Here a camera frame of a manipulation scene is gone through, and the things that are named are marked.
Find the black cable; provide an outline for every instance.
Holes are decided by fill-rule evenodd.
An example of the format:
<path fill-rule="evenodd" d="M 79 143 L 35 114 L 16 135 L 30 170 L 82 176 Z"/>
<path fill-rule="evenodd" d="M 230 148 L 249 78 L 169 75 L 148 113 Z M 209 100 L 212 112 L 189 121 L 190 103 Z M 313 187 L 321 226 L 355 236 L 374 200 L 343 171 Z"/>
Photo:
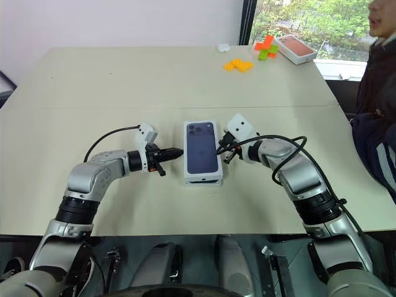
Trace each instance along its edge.
<path fill-rule="evenodd" d="M 105 287 L 106 286 L 105 274 L 103 273 L 103 270 L 100 267 L 95 255 L 91 254 L 91 257 L 92 257 L 93 261 L 95 262 L 95 264 L 97 265 L 97 267 L 99 268 L 99 271 L 100 271 L 100 274 L 101 274 L 101 281 L 102 281 L 102 285 L 103 285 L 102 290 L 103 290 L 103 294 L 105 294 L 105 290 L 106 290 L 106 287 Z"/>
<path fill-rule="evenodd" d="M 358 232 L 358 234 L 359 234 L 359 237 L 360 237 L 360 238 L 366 243 L 366 245 L 367 245 L 367 242 L 366 242 L 366 240 L 365 240 L 365 238 L 364 238 L 364 236 L 363 236 L 363 235 L 364 235 L 363 230 L 360 228 L 358 222 L 355 220 L 355 218 L 353 217 L 353 215 L 352 215 L 352 214 L 347 210 L 347 208 L 344 206 L 344 204 L 345 204 L 347 201 L 346 201 L 345 199 L 341 199 L 341 200 L 338 199 L 337 195 L 334 193 L 334 190 L 333 190 L 333 188 L 332 188 L 331 185 L 330 185 L 329 180 L 327 179 L 326 175 L 324 174 L 322 168 L 321 168 L 321 167 L 319 166 L 319 164 L 315 161 L 314 157 L 312 157 L 311 154 L 308 153 L 308 152 L 303 148 L 303 146 L 304 146 L 305 143 L 306 143 L 306 137 L 305 137 L 305 136 L 300 136 L 300 137 L 297 137 L 297 138 L 294 138 L 294 139 L 289 139 L 289 138 L 287 138 L 287 137 L 280 136 L 280 135 L 262 135 L 262 136 L 257 136 L 257 137 L 253 137 L 253 138 L 246 139 L 246 140 L 244 140 L 244 141 L 238 142 L 238 143 L 236 143 L 236 144 L 232 144 L 232 145 L 228 146 L 227 148 L 224 148 L 223 150 L 220 150 L 220 151 L 217 153 L 217 155 L 220 155 L 220 154 L 222 154 L 222 153 L 224 153 L 224 152 L 227 152 L 227 151 L 232 150 L 232 149 L 234 149 L 234 148 L 236 148 L 236 147 L 239 147 L 240 145 L 248 144 L 248 143 L 250 143 L 250 142 L 257 141 L 257 140 L 261 140 L 261 139 L 281 139 L 281 140 L 287 141 L 287 142 L 289 142 L 290 144 L 293 144 L 295 147 L 297 147 L 297 150 L 296 150 L 295 152 L 293 152 L 287 159 L 285 159 L 281 164 L 279 164 L 279 165 L 276 167 L 276 170 L 277 170 L 277 171 L 280 169 L 280 167 L 282 167 L 284 164 L 286 164 L 287 162 L 289 162 L 289 161 L 292 159 L 292 158 L 290 158 L 292 155 L 293 155 L 293 157 L 294 157 L 298 152 L 303 152 L 303 153 L 305 154 L 305 156 L 307 156 L 308 159 L 312 162 L 312 164 L 316 167 L 316 169 L 318 170 L 319 174 L 322 176 L 322 178 L 323 178 L 323 180 L 324 180 L 324 182 L 325 182 L 325 184 L 326 184 L 326 186 L 327 186 L 327 189 L 329 190 L 330 194 L 334 197 L 334 199 L 335 199 L 335 201 L 337 202 L 338 206 L 345 212 L 345 214 L 347 215 L 347 217 L 351 220 L 352 224 L 355 226 L 355 228 L 356 228 L 356 230 L 357 230 L 357 232 Z M 295 140 L 301 140 L 301 139 L 303 139 L 303 143 L 301 143 L 301 145 L 300 145 L 300 144 L 297 144 L 297 143 L 295 142 Z M 277 184 L 279 184 L 279 185 L 282 185 L 282 184 L 279 183 L 275 178 L 273 178 L 273 181 L 275 181 L 275 182 L 276 182 Z"/>
<path fill-rule="evenodd" d="M 133 129 L 138 129 L 138 128 L 140 128 L 140 125 L 133 126 L 133 127 L 120 128 L 120 129 L 117 129 L 117 130 L 110 131 L 109 133 L 106 133 L 106 134 L 103 135 L 101 138 L 99 138 L 97 141 L 95 141 L 95 143 L 94 143 L 93 145 L 91 145 L 91 147 L 89 148 L 88 152 L 85 154 L 84 163 L 85 163 L 86 161 L 88 161 L 89 154 L 92 152 L 92 150 L 93 150 L 93 149 L 97 146 L 97 144 L 98 144 L 99 142 L 101 142 L 104 138 L 106 138 L 106 137 L 108 137 L 109 135 L 112 135 L 112 134 L 114 134 L 114 133 L 120 132 L 120 131 L 133 130 Z"/>

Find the window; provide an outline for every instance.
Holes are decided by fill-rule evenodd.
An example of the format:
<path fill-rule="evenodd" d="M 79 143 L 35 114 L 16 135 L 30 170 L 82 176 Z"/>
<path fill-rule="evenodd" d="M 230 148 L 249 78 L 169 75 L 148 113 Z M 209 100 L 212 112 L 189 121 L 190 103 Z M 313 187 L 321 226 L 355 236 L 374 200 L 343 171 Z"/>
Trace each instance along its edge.
<path fill-rule="evenodd" d="M 366 62 L 374 42 L 368 35 L 370 1 L 257 0 L 249 44 L 262 41 L 267 34 L 294 34 L 318 51 L 318 59 Z"/>

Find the green building block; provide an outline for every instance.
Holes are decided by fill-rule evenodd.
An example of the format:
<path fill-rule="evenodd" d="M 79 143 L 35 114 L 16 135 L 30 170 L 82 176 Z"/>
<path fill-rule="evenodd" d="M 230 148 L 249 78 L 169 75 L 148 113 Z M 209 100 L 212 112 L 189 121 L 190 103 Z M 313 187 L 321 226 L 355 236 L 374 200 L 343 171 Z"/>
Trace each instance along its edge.
<path fill-rule="evenodd" d="M 268 58 L 268 51 L 266 49 L 263 49 L 260 54 L 259 54 L 259 60 L 266 60 Z"/>
<path fill-rule="evenodd" d="M 271 45 L 270 50 L 268 51 L 270 54 L 276 54 L 278 52 L 279 46 Z"/>

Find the dark jacket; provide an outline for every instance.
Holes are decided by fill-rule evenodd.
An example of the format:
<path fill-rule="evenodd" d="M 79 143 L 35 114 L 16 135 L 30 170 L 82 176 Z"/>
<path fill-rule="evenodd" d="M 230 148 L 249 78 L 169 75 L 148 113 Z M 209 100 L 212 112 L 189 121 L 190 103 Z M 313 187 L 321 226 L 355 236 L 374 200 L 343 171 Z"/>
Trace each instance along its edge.
<path fill-rule="evenodd" d="M 396 203 L 396 40 L 371 46 L 351 125 L 363 164 Z"/>

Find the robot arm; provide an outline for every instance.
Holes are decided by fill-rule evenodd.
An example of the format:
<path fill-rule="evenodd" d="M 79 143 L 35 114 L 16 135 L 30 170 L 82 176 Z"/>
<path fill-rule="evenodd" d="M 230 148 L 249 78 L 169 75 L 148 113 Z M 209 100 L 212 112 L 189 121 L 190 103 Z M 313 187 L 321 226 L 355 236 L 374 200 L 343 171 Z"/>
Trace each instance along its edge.
<path fill-rule="evenodd" d="M 158 171 L 164 176 L 160 163 L 183 154 L 178 148 L 160 150 L 153 143 L 157 134 L 142 123 L 136 136 L 139 150 L 99 153 L 71 171 L 58 213 L 37 247 L 30 270 L 1 283 L 1 296 L 59 296 L 81 281 L 91 255 L 86 240 L 109 185 L 133 171 Z"/>
<path fill-rule="evenodd" d="M 227 130 L 219 141 L 218 153 L 228 151 L 225 163 L 239 155 L 247 163 L 259 162 L 276 173 L 307 234 L 313 239 L 308 246 L 309 255 L 318 277 L 328 283 L 329 296 L 344 296 L 338 294 L 351 283 L 359 283 L 364 290 L 387 291 L 372 274 L 372 260 L 366 246 L 317 166 L 297 152 L 298 147 L 286 141 L 285 137 L 265 136 L 262 140 L 245 141 L 260 137 L 240 114 L 228 123 Z M 354 291 L 348 294 L 345 296 L 365 296 Z"/>

